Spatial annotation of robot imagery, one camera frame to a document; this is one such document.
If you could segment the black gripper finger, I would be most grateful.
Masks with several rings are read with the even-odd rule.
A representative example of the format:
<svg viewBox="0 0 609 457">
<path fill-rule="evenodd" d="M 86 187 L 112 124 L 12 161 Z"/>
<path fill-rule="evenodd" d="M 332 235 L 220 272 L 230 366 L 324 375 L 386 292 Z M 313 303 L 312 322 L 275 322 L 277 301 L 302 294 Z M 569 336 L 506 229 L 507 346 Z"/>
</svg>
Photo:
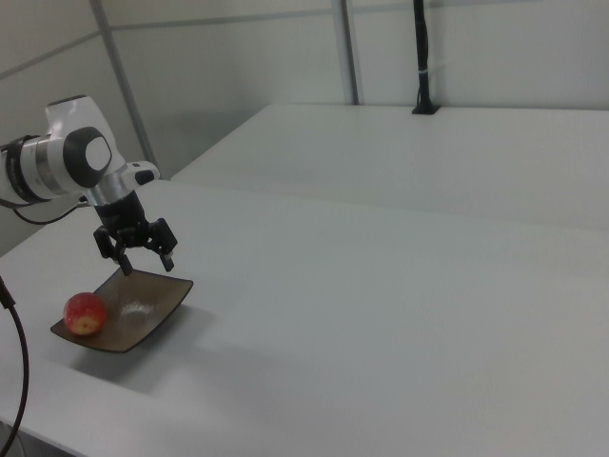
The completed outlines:
<svg viewBox="0 0 609 457">
<path fill-rule="evenodd" d="M 100 254 L 105 259 L 111 259 L 116 263 L 125 276 L 130 276 L 133 272 L 133 267 L 125 254 L 126 246 L 121 239 L 115 241 L 110 231 L 105 227 L 100 227 L 93 232 L 94 240 L 100 251 Z"/>
<path fill-rule="evenodd" d="M 159 256 L 166 272 L 174 269 L 172 255 L 177 245 L 177 238 L 164 218 L 148 224 L 145 248 Z"/>
</svg>

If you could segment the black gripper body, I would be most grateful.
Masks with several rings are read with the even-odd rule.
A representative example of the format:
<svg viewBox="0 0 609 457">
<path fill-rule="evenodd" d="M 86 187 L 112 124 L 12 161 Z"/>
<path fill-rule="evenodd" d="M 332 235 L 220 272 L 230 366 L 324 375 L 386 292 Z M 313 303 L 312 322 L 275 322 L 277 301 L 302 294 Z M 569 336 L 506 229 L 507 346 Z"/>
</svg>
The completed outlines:
<svg viewBox="0 0 609 457">
<path fill-rule="evenodd" d="M 114 203 L 94 209 L 102 222 L 93 232 L 98 248 L 113 248 L 110 240 L 121 242 L 126 248 L 146 244 L 149 222 L 135 190 Z"/>
</svg>

